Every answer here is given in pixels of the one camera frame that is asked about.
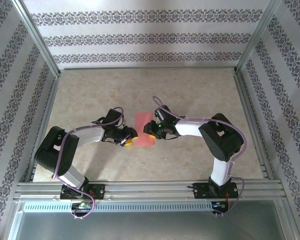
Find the black mount plate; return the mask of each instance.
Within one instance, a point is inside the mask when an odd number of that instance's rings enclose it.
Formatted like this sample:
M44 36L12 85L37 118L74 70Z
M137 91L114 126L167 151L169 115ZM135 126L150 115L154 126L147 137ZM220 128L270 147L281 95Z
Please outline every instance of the black mount plate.
M237 184L235 182L229 183L226 189L221 191L217 196L209 194L209 183L195 182L192 184L194 199L225 199L226 193L229 194L229 199L236 199L238 194Z
M104 184L88 184L84 187L84 192L93 196L96 200L102 200L105 196L105 186ZM62 185L60 200L84 200L90 199L86 195L81 195L76 191L73 191L67 188L65 185Z

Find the patterned wallpaper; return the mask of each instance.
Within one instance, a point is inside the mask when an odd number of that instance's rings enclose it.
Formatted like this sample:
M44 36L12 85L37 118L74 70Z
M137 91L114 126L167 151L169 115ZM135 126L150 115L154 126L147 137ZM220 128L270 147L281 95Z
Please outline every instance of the patterned wallpaper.
M283 0L241 73L300 232L300 0Z
M0 238L54 79L12 3L0 0Z
M234 67L269 0L24 0L58 66Z

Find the beige floor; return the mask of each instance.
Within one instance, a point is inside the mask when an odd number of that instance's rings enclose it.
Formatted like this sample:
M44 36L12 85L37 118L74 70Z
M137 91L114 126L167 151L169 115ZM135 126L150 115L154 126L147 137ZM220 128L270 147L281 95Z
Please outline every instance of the beige floor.
M203 118L223 113L247 138L247 150L232 168L233 176L262 178L258 158L231 69L66 70L61 75L48 129L87 125L121 106L128 126L135 114L153 112L156 95L178 115ZM200 137L155 140L154 146L120 147L94 142L77 149L73 165L91 181L207 179L213 156ZM38 166L34 181L51 181Z

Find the pink cable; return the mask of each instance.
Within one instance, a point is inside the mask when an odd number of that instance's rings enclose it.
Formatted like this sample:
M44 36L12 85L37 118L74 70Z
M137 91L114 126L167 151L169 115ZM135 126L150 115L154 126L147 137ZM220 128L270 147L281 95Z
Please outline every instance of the pink cable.
M124 110L120 106L117 106L117 107L115 107L113 109L114 110L116 110L116 109L120 109L121 110L121 115L116 120L108 122L108 123L100 123L100 124L95 124L95 125L87 125L87 126L80 126L80 127L74 128L74 129L70 130L63 137L63 139L62 139L62 142L61 142L61 145L60 145L60 150L59 150L59 155L58 155L58 159L57 159L57 162L56 162L56 165L55 165L54 173L52 175L52 179L59 180L61 183L63 183L64 185L66 185L68 188L72 189L73 191L75 191L77 193L84 194L84 195L88 196L89 198L91 198L91 200L92 200L92 207L91 207L90 211L87 212L85 215L83 215L83 216L77 216L76 215L76 210L73 213L71 213L74 216L74 218L76 218L76 219L83 219L83 218L87 217L89 214L91 214L92 211L95 209L96 203L95 203L95 199L90 194L88 194L88 193L86 193L84 191L81 191L79 189L76 189L75 187L70 186L69 184L65 183L62 179L60 179L60 177L58 176L58 171L59 171L59 167L60 167L60 163L61 163L61 157L62 157L62 153L64 151L66 139L67 139L67 137L70 134L72 134L74 132L78 132L78 131L83 130L83 129L90 129L90 128L102 127L102 126L107 126L107 125L111 125L111 124L116 123L117 121L119 121L123 117Z
M229 168L228 168L228 172L227 172L227 174L228 174L229 177L231 177L231 178L233 178L233 179L238 179L238 180L241 180L241 181L242 181L242 188L241 188L241 191L240 191L240 193L238 194L238 197L237 197L237 199L235 200L234 204L231 206L231 208L230 208L226 213L223 214L223 215L226 215L230 210L232 210L232 209L237 205L237 203L238 203L238 201L239 201L239 198L241 197L241 195L242 195L242 193L243 193L243 191L244 191L244 188L245 188L245 181L244 181L244 179L243 179L242 177L239 177L239 176L231 176L231 175L230 175L230 173L231 173L231 168L232 168L232 166L233 166L233 164L234 164L234 161L235 161L237 158L239 158L239 157L245 152L245 150L247 149L247 139L246 139L245 135L244 135L243 132L240 131L236 126L233 126L232 124L230 124L230 123L228 123L228 122L226 122L226 121L221 121L221 120L212 119L212 118L188 118L188 117L182 118L182 117L180 117L180 116L178 116L178 115L176 115L176 114L174 114L174 113L168 111L167 109L163 108L163 103L162 103L162 101L160 100L160 98L158 98L157 96L153 96L152 99L153 99L153 101L154 101L154 102L155 102L155 103L156 103L163 111L165 111L166 113L170 114L171 116L174 116L174 117L177 118L177 119L182 119L182 120L192 121L192 122L204 122L204 121L209 122L209 121L211 121L211 122L216 122L216 123L219 123L219 124L224 124L224 125L227 125L227 126L233 128L233 129L234 129L236 132L238 132L238 133L240 134L240 136L242 137L242 139L243 139L243 149L238 153L238 155L236 155L236 156L233 157L233 159L232 159L231 162L230 162L230 165L229 165Z

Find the yellow object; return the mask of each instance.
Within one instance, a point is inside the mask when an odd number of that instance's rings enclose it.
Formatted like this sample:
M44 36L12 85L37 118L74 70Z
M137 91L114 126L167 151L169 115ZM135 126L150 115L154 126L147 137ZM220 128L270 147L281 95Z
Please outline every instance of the yellow object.
M130 144L132 144L132 140L127 140L127 141L124 143L124 146L128 146L128 145L130 145Z

